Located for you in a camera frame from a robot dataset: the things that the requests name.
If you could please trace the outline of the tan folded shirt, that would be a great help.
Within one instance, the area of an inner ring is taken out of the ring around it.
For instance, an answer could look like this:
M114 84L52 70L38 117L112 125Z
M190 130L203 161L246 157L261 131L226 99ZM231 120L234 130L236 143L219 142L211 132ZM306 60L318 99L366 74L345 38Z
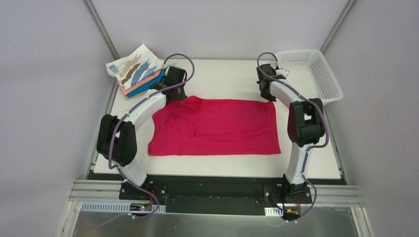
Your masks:
M135 99L135 98L138 98L138 97L142 97L142 96L144 96L146 93L147 93L147 91L143 91L143 92L138 93L138 94L136 94L136 95L134 95L134 96L131 96L131 97L128 97L128 96L127 96L125 99L126 99L126 100L132 100L132 99Z

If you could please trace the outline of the magenta t shirt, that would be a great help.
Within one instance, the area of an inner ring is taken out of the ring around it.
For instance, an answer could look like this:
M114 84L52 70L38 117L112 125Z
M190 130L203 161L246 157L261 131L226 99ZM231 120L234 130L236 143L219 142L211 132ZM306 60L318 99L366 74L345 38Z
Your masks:
M281 153L272 102L189 96L152 116L151 156Z

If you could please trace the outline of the pink folded shirt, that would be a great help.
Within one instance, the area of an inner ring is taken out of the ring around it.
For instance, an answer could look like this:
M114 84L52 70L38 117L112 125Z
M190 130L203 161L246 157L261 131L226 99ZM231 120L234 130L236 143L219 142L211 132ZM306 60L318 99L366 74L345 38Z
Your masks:
M122 91L124 95L128 95L130 92L133 92L135 89L139 88L140 86L143 86L145 83L150 82L151 80L155 79L160 74L160 72L161 70L154 72L150 76L138 82L136 85L130 87L129 89L125 89L123 86L120 85L120 90Z

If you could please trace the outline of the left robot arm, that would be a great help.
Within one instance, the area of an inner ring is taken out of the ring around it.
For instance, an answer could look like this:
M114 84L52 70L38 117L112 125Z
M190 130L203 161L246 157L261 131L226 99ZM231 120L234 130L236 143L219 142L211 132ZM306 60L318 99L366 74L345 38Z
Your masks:
M186 98L187 76L185 69L170 66L131 108L101 119L96 150L108 161L110 169L117 170L123 180L133 185L131 192L138 199L146 199L151 187L144 182L147 172L142 161L136 160L136 133L155 112Z

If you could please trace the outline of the left aluminium frame post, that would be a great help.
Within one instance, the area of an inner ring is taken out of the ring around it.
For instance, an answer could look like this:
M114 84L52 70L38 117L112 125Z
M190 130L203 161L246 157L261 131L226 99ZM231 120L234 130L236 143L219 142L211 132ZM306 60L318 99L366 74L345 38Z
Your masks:
M112 39L99 15L99 12L97 11L94 2L92 0L83 0L85 7L92 18L102 40L104 41L108 51L112 55L112 58L117 60L120 58L118 51L115 47L115 45L112 42Z

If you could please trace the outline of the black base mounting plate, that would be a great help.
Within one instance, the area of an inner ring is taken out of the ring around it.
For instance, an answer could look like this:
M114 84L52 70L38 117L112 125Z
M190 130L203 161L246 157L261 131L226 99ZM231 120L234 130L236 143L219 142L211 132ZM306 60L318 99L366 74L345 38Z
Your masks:
M168 213L264 216L266 208L310 205L307 186L297 192L284 178L148 175L141 186L121 183L117 198L150 201L154 195Z

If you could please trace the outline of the aluminium frame post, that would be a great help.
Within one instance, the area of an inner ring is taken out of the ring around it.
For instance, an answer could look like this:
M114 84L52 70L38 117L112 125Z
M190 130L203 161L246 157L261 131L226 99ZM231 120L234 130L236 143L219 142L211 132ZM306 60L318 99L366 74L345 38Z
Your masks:
M330 29L328 35L326 36L323 44L320 47L320 51L325 54L333 42L334 38L336 37L339 29L343 25L345 19L351 12L353 6L357 3L357 0L347 0L345 5L343 6L340 14L338 15L337 19L335 20L332 28Z
M115 47L115 45L112 42L112 39L99 15L99 12L97 11L94 2L92 0L83 0L85 7L92 18L102 40L104 41L108 51L112 55L112 58L117 60L120 58L118 51Z

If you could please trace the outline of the white plastic basket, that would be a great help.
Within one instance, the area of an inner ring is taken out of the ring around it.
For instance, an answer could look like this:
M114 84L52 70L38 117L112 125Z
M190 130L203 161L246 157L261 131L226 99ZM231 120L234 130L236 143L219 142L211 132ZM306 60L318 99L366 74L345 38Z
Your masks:
M323 104L343 98L343 92L324 55L317 49L285 50L275 53L287 80L306 98L320 98Z

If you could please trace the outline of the aluminium front rail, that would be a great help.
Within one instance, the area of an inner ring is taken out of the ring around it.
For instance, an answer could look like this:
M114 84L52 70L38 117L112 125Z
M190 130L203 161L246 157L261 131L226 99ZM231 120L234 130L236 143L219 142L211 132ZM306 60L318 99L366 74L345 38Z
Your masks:
M115 201L119 200L122 181L75 180L69 201Z

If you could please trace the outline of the right aluminium frame post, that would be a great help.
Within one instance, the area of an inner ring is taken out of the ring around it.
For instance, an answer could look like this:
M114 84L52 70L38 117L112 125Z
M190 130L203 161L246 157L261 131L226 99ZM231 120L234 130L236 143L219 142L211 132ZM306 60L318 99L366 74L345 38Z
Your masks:
M345 5L343 6L340 14L338 15L337 19L335 20L332 28L330 29L328 35L326 36L323 44L320 47L320 51L325 54L333 42L334 38L336 37L339 29L343 25L345 19L351 12L353 6L357 3L357 0L347 0Z

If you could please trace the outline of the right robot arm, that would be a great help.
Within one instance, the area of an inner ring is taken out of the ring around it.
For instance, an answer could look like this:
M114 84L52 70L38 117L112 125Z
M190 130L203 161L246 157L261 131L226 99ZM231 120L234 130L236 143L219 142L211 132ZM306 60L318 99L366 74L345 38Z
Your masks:
M279 194L284 201L293 202L305 195L308 185L306 172L312 150L326 134L323 102L319 98L302 96L270 64L257 66L256 71L260 96L272 102L280 100L289 110L287 133L292 151Z

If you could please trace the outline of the blue folded shirt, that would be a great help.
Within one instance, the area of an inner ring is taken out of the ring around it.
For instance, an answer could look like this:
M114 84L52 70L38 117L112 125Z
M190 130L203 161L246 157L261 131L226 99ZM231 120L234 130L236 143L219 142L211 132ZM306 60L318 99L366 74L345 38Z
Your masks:
M151 80L150 82L145 83L143 86L140 86L139 88L135 89L133 92L130 92L128 95L128 97L134 96L138 93L141 93L143 91L147 91L153 84L160 82L161 79L166 75L164 70L161 70L160 74L153 80Z

